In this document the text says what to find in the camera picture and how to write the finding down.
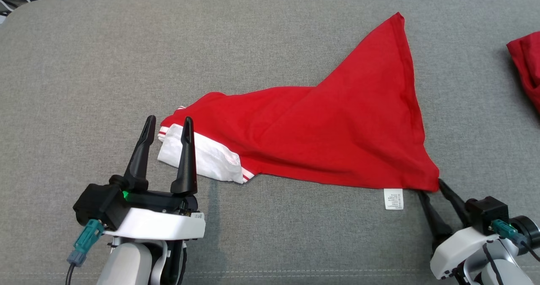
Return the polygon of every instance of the red cloth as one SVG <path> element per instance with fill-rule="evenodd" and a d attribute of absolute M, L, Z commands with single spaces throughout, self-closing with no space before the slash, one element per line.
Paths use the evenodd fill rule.
<path fill-rule="evenodd" d="M 540 31 L 511 41 L 507 47 L 525 93 L 540 112 Z"/>
<path fill-rule="evenodd" d="M 316 87 L 209 93 L 162 126 L 191 116 L 197 133 L 238 153 L 253 174 L 437 191 L 404 25 L 401 14 L 390 17 Z"/>

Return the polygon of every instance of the grey fabric surface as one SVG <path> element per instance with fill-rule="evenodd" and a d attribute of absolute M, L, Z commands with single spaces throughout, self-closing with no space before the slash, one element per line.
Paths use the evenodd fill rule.
<path fill-rule="evenodd" d="M 401 12 L 415 62 L 426 148 L 463 198 L 492 195 L 540 221 L 540 118 L 505 47 L 540 30 L 538 0 L 43 0 L 0 25 L 0 283 L 63 283 L 88 183 L 122 173 L 149 114 L 210 91 L 317 85 L 369 31 Z M 168 190 L 176 170 L 148 179 Z M 415 194 L 273 176 L 246 185 L 199 177 L 204 239 L 185 283 L 451 284 L 430 275 Z M 437 193 L 432 202 L 459 222 Z M 74 274 L 93 284 L 104 237 Z M 524 270 L 540 282 L 540 266 Z"/>

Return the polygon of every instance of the seam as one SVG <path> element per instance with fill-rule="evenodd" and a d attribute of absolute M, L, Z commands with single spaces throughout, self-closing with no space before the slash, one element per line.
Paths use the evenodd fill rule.
<path fill-rule="evenodd" d="M 392 26 L 392 32 L 394 33 L 393 34 L 393 40 L 395 41 L 395 44 L 396 44 L 396 47 L 397 47 L 397 50 L 398 50 L 398 54 L 399 54 L 399 58 L 400 58 L 400 62 L 401 62 L 401 65 L 403 66 L 403 70 L 402 70 L 402 73 L 403 73 L 403 79 L 405 80 L 405 94 L 409 95 L 412 93 L 413 95 L 413 101 L 414 99 L 416 99 L 416 104 L 415 102 L 410 102 L 409 98 L 407 98 L 407 100 L 405 100 L 405 104 L 407 105 L 407 108 L 408 108 L 408 113 L 409 113 L 409 117 L 410 117 L 410 125 L 411 125 L 411 135 L 413 137 L 413 143 L 415 144 L 419 144 L 419 143 L 424 143 L 424 139 L 426 139 L 426 137 L 424 136 L 424 139 L 422 141 L 418 141 L 418 134 L 415 133 L 415 128 L 416 128 L 416 124 L 418 123 L 418 116 L 415 115 L 413 113 L 414 110 L 419 110 L 420 111 L 420 104 L 418 103 L 418 98 L 416 97 L 416 90 L 415 90 L 415 81 L 414 81 L 414 70 L 412 71 L 411 73 L 411 70 L 410 68 L 413 68 L 414 67 L 414 62 L 413 62 L 413 55 L 410 51 L 410 46 L 409 46 L 409 41 L 407 40 L 407 33 L 405 33 L 405 27 L 404 27 L 404 23 L 403 21 L 405 21 L 405 19 L 403 18 L 403 16 L 400 14 L 399 17 L 400 17 L 400 21 L 399 23 L 397 23 L 394 19 L 395 17 L 395 14 L 390 17 L 391 18 L 391 22 L 390 22 L 390 25 Z M 405 44 L 407 45 L 407 48 L 403 48 L 404 45 L 403 45 L 403 39 L 405 39 Z M 424 135 L 426 134 L 425 131 L 424 131 L 424 124 L 422 123 L 422 131 L 424 133 Z"/>
<path fill-rule="evenodd" d="M 401 277 L 411 275 L 430 275 L 430 274 L 364 274 L 364 275 L 340 275 L 340 274 L 328 274 L 328 275 L 239 275 L 239 276 L 212 276 L 212 277 L 186 277 L 186 279 L 218 279 L 218 278 L 237 278 L 237 277 Z"/>
<path fill-rule="evenodd" d="M 540 270 L 528 271 L 528 273 L 540 273 Z M 402 277 L 402 276 L 421 276 L 430 274 L 359 274 L 359 275 L 237 275 L 237 276 L 205 276 L 205 277 L 186 277 L 186 279 L 234 279 L 241 277 Z M 64 279 L 64 277 L 0 277 L 2 279 L 19 279 L 19 280 L 48 280 L 48 279 Z M 77 277 L 75 279 L 98 279 L 98 277 Z"/>
<path fill-rule="evenodd" d="M 2 272 L 0 272 L 0 274 L 19 274 L 19 275 L 24 275 L 24 274 L 63 274 L 63 275 L 65 275 L 66 273 L 2 273 Z M 101 273 L 73 273 L 73 274 L 101 274 Z"/>
<path fill-rule="evenodd" d="M 238 270 L 238 271 L 195 271 L 186 274 L 221 273 L 305 273 L 305 272 L 345 272 L 345 271 L 428 271 L 428 269 L 309 269 L 309 270 Z"/>
<path fill-rule="evenodd" d="M 540 266 L 521 266 L 521 268 L 539 268 Z M 195 271 L 188 272 L 187 275 L 191 274 L 219 274 L 219 273 L 302 273 L 302 272 L 355 272 L 355 271 L 427 271 L 428 269 L 309 269 L 309 270 L 237 270 L 237 271 Z M 526 273 L 539 273 L 540 270 L 530 270 Z M 10 272 L 1 272 L 3 275 L 65 275 L 66 273 L 10 273 Z M 74 275 L 91 275 L 91 274 L 101 274 L 101 273 L 73 273 Z M 0 279 L 7 279 L 11 277 L 0 277 Z"/>
<path fill-rule="evenodd" d="M 13 280 L 13 279 L 23 279 L 23 280 L 26 280 L 26 279 L 33 279 L 33 280 L 48 280 L 48 279 L 65 279 L 65 277 L 0 277 L 0 280 L 2 279 L 9 279 L 9 280 Z M 80 280 L 80 279 L 99 279 L 99 277 L 74 277 L 73 280 Z"/>

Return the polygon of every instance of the white fabric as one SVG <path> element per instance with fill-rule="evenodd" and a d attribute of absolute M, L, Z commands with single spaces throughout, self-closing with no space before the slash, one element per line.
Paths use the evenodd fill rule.
<path fill-rule="evenodd" d="M 183 129 L 181 125 L 172 125 L 166 131 L 165 136 L 159 138 L 163 142 L 158 154 L 159 161 L 178 168 L 182 153 Z M 223 144 L 197 132 L 195 132 L 194 138 L 197 174 L 220 181 L 245 183 L 238 154 Z"/>

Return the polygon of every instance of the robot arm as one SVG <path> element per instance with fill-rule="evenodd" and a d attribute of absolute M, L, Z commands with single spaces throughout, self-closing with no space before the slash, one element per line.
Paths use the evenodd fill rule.
<path fill-rule="evenodd" d="M 81 266 L 89 247 L 102 234 L 113 236 L 111 255 L 99 285 L 179 285 L 187 261 L 186 241 L 204 236 L 204 214 L 198 211 L 193 121 L 187 117 L 177 178 L 170 193 L 148 191 L 146 168 L 154 142 L 156 117 L 147 118 L 123 176 L 108 185 L 90 184 L 73 210 L 86 225 L 68 258 L 70 271 Z M 68 273 L 66 284 L 71 282 Z"/>
<path fill-rule="evenodd" d="M 433 235 L 430 268 L 437 279 L 455 277 L 460 285 L 532 285 L 515 257 L 540 247 L 540 231 L 525 216 L 508 218 L 508 206 L 488 196 L 463 202 L 439 181 L 440 191 L 451 202 L 464 229 L 452 233 L 419 191 L 420 201 Z"/>

